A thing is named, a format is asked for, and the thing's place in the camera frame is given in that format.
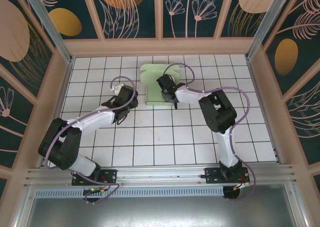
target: metal ledge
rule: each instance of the metal ledge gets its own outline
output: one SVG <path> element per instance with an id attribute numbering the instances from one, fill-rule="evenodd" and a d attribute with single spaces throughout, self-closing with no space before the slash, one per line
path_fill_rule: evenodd
<path id="1" fill-rule="evenodd" d="M 257 185 L 288 184 L 296 181 L 291 165 L 278 163 L 251 163 Z M 208 186 L 200 178 L 205 168 L 217 168 L 218 164 L 166 165 L 148 167 L 117 167 L 117 183 L 121 187 L 190 187 Z M 82 188 L 71 185 L 71 172 L 59 169 L 30 169 L 25 180 L 25 188 Z M 210 184 L 227 186 L 233 184 Z"/>

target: dark teal panel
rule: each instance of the dark teal panel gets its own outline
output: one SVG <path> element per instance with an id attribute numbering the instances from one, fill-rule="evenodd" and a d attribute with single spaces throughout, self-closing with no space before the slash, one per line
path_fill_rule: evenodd
<path id="1" fill-rule="evenodd" d="M 37 96 L 52 57 L 52 52 L 20 6 L 19 2 L 17 0 L 8 1 L 14 4 L 22 12 L 28 22 L 30 44 L 27 54 L 22 60 L 19 62 L 11 62 L 0 56 L 0 64 L 17 78 L 32 94 Z"/>
<path id="2" fill-rule="evenodd" d="M 6 183 L 7 183 L 7 180 L 5 178 L 0 178 L 0 200 L 1 200 L 2 194 L 4 193 Z"/>
<path id="3" fill-rule="evenodd" d="M 309 165 L 320 161 L 320 72 L 287 102 L 295 131 Z"/>
<path id="4" fill-rule="evenodd" d="M 302 32 L 299 31 L 299 34 L 296 33 L 294 36 L 293 28 L 296 20 L 301 16 L 305 15 L 307 11 L 304 8 L 304 0 L 297 0 L 291 13 L 288 14 L 287 18 L 284 20 L 282 26 L 280 27 L 278 33 L 272 40 L 270 46 L 266 50 L 267 57 L 272 66 L 274 75 L 277 79 L 279 87 L 282 93 L 286 93 L 292 85 L 320 58 L 320 33 L 314 32 L 314 35 L 307 35 L 302 37 Z M 317 16 L 319 22 L 320 6 L 314 5 L 317 7 L 317 11 L 314 12 L 314 15 Z M 293 69 L 286 75 L 281 75 L 276 70 L 275 65 L 275 56 L 278 45 L 284 39 L 293 40 L 298 48 L 298 57 Z"/>
<path id="5" fill-rule="evenodd" d="M 2 77 L 0 77 L 0 98 L 3 103 L 0 105 L 0 149 L 17 151 L 34 106 Z M 17 153 L 2 150 L 0 150 L 0 165 L 11 168 Z"/>
<path id="6" fill-rule="evenodd" d="M 320 193 L 320 174 L 314 176 L 314 181 Z"/>
<path id="7" fill-rule="evenodd" d="M 94 24 L 91 20 L 89 10 L 85 0 L 58 0 L 54 6 L 45 7 L 48 12 L 57 9 L 64 8 L 72 13 L 74 13 L 81 22 L 82 30 L 79 34 L 75 36 L 67 36 L 61 34 L 62 38 L 65 40 L 75 40 L 75 39 L 97 39 L 97 33 Z"/>
<path id="8" fill-rule="evenodd" d="M 290 0 L 286 0 L 284 5 L 282 6 L 278 16 L 276 17 L 276 19 L 273 21 L 272 23 L 272 26 L 270 27 L 269 31 L 266 33 L 263 41 L 262 41 L 262 44 L 265 45 L 266 41 L 268 40 L 269 36 L 271 35 L 271 32 L 274 30 L 274 27 L 276 25 L 276 23 L 279 21 L 280 17 L 282 16 L 282 14 L 284 13 L 287 5 L 289 4 Z"/>
<path id="9" fill-rule="evenodd" d="M 186 22 L 188 37 L 213 37 L 223 1 L 189 0 L 188 5 L 188 0 L 163 0 L 163 37 L 185 38 Z"/>
<path id="10" fill-rule="evenodd" d="M 112 21 L 116 23 L 116 27 L 113 28 L 114 25 L 111 24 L 111 21 L 106 23 L 105 25 L 105 11 L 103 5 L 108 9 L 109 16 L 111 17 Z M 94 0 L 95 8 L 98 13 L 101 28 L 106 30 L 104 31 L 104 36 L 107 39 L 112 38 L 155 38 L 156 37 L 156 20 L 155 20 L 155 0 L 143 0 L 140 4 L 138 4 L 136 7 L 137 14 L 131 14 L 131 8 L 129 11 L 125 11 L 123 14 L 123 11 L 121 10 L 120 14 L 117 14 L 119 10 L 115 9 L 111 5 L 108 5 L 104 0 Z M 115 31 L 108 31 L 107 26 L 110 27 L 110 29 L 115 29 Z"/>

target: floral wall print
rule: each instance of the floral wall print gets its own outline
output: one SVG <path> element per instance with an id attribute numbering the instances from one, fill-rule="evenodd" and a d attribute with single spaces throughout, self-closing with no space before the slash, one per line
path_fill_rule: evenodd
<path id="1" fill-rule="evenodd" d="M 283 4 L 283 6 L 282 6 L 277 18 L 273 21 L 269 31 L 266 33 L 266 35 L 265 35 L 265 37 L 264 37 L 264 39 L 262 41 L 263 45 L 265 45 L 266 41 L 269 39 L 269 36 L 271 35 L 272 31 L 274 30 L 275 25 L 278 23 L 279 19 L 281 18 L 283 12 L 285 11 L 285 9 L 286 9 L 286 7 L 287 7 L 287 5 L 289 4 L 290 1 L 291 0 L 286 0 L 284 2 L 284 4 Z"/>
<path id="2" fill-rule="evenodd" d="M 232 0 L 221 37 L 253 37 L 273 0 Z"/>
<path id="3" fill-rule="evenodd" d="M 163 0 L 163 37 L 213 37 L 223 0 Z"/>
<path id="4" fill-rule="evenodd" d="M 106 39 L 155 38 L 155 0 L 94 0 Z"/>
<path id="5" fill-rule="evenodd" d="M 17 0 L 0 0 L 0 65 L 38 95 L 52 52 Z"/>
<path id="6" fill-rule="evenodd" d="M 64 40 L 98 38 L 85 0 L 41 2 Z"/>
<path id="7" fill-rule="evenodd" d="M 309 165 L 320 162 L 320 72 L 286 106 Z"/>
<path id="8" fill-rule="evenodd" d="M 320 0 L 297 0 L 266 50 L 283 94 L 320 58 L 319 31 Z"/>
<path id="9" fill-rule="evenodd" d="M 0 165 L 12 168 L 33 104 L 0 77 Z"/>

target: black mounting bracket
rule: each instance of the black mounting bracket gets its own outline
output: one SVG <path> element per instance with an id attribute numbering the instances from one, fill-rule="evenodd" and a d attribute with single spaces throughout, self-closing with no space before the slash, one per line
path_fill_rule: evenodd
<path id="1" fill-rule="evenodd" d="M 205 168 L 204 174 L 200 175 L 205 179 L 207 184 L 237 184 L 241 182 L 250 182 L 248 169 L 246 167 L 239 167 L 233 174 L 229 176 L 227 180 L 221 175 L 221 168 Z"/>
<path id="2" fill-rule="evenodd" d="M 117 181 L 117 170 L 116 169 L 101 169 L 100 176 L 96 180 L 98 182 L 105 183 L 116 183 Z M 85 180 L 77 173 L 72 175 L 72 186 L 101 186 L 102 184 L 92 183 L 88 180 Z"/>

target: vertical metal post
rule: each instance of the vertical metal post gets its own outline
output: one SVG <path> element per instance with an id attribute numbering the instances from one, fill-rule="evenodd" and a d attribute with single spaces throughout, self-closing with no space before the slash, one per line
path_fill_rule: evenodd
<path id="1" fill-rule="evenodd" d="M 269 10 L 265 13 L 260 26 L 258 27 L 253 40 L 247 50 L 247 60 L 250 61 L 259 49 L 262 41 L 277 18 L 286 0 L 273 0 Z"/>
<path id="2" fill-rule="evenodd" d="M 68 63 L 71 61 L 71 55 L 67 49 L 67 46 L 64 43 L 61 35 L 59 34 L 58 30 L 55 27 L 55 24 L 52 22 L 49 13 L 45 6 L 42 4 L 41 0 L 28 0 L 30 5 L 32 6 L 34 12 L 41 20 L 43 26 L 45 27 L 46 31 L 50 35 L 52 41 L 55 43 L 56 47 L 61 52 L 63 58 Z"/>

